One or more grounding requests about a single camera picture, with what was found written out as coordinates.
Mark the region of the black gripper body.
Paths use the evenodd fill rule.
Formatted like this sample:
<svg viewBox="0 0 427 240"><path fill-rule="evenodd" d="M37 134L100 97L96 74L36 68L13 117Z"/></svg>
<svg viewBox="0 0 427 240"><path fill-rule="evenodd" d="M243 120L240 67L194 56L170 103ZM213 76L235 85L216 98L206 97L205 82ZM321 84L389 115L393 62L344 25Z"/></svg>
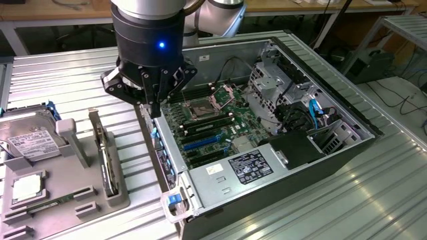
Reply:
<svg viewBox="0 0 427 240"><path fill-rule="evenodd" d="M174 74L186 67L184 21L196 4L112 4L117 70L122 75Z"/></svg>

